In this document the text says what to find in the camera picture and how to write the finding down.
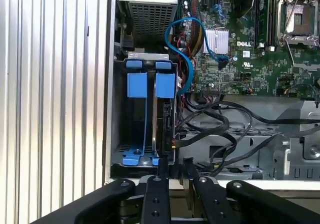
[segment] green circuit board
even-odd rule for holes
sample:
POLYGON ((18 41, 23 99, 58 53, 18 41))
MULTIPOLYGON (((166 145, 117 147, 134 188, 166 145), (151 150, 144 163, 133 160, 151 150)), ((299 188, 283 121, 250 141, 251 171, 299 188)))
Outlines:
MULTIPOLYGON (((210 92, 220 89, 230 81, 241 81, 252 88, 253 95, 312 97, 313 93, 308 87, 292 89, 288 94, 284 94, 284 91, 290 85, 317 82, 320 78, 320 71, 317 68, 319 65, 320 69, 319 47, 290 45, 293 63, 290 51, 286 46, 280 46, 276 33, 271 33, 275 39, 273 43, 270 39, 267 40, 267 36, 271 36, 270 31, 277 29, 277 8, 274 10, 270 8, 272 0, 255 0, 254 7, 242 18, 237 18, 235 15, 234 1, 219 0, 224 18, 209 7, 202 9, 202 20, 206 29, 228 30, 227 55, 230 61, 224 69, 219 70, 218 63, 200 50, 195 56, 196 78, 190 91, 210 92), (275 11, 275 18, 268 20, 271 11, 275 11), (263 48, 258 48, 259 41, 264 42, 263 48)), ((277 7, 279 0, 273 1, 277 7)), ((244 89, 233 86, 227 89, 227 93, 243 94, 244 89)))

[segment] black mounting arm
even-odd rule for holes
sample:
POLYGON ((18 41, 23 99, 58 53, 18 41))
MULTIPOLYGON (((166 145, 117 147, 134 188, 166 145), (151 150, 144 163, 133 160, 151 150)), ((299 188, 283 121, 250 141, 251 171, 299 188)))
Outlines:
POLYGON ((116 180, 38 220, 50 223, 318 223, 320 215, 245 181, 227 188, 209 176, 199 176, 192 159, 184 160, 181 183, 194 218, 171 217, 167 160, 158 175, 144 176, 139 185, 116 180))

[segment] ribbed metal panel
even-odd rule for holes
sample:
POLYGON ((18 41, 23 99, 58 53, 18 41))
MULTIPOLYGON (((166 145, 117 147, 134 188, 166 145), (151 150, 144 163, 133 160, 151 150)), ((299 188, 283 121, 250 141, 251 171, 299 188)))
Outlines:
POLYGON ((107 1, 0 0, 0 223, 103 183, 107 1))

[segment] vent slot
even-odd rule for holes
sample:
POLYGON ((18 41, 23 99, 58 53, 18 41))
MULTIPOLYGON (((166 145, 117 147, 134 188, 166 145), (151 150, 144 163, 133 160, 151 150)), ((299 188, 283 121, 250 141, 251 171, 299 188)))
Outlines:
POLYGON ((307 178, 312 178, 312 176, 313 176, 313 169, 312 168, 308 169, 306 176, 307 176, 307 178))
POLYGON ((294 175, 295 178, 300 178, 300 169, 294 169, 294 170, 295 170, 295 171, 294 171, 294 172, 295 172, 295 173, 294 173, 294 174, 295 174, 295 175, 294 175))
POLYGON ((152 153, 152 146, 146 146, 145 153, 152 153))
POLYGON ((163 40, 169 23, 174 19, 177 6, 129 2, 129 7, 137 38, 163 40))
POLYGON ((125 151, 129 151, 130 150, 130 146, 129 145, 123 145, 120 148, 119 152, 125 152, 125 151))

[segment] heatsink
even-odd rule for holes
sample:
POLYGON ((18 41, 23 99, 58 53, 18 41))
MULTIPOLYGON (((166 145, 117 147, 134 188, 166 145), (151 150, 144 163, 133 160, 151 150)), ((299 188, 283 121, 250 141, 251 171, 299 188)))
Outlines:
MULTIPOLYGON (((229 50, 229 30, 219 28, 213 30, 206 30, 206 36, 208 39, 209 48, 219 55, 225 55, 229 50)), ((208 49, 206 48, 206 42, 204 42, 203 53, 209 54, 208 49)))

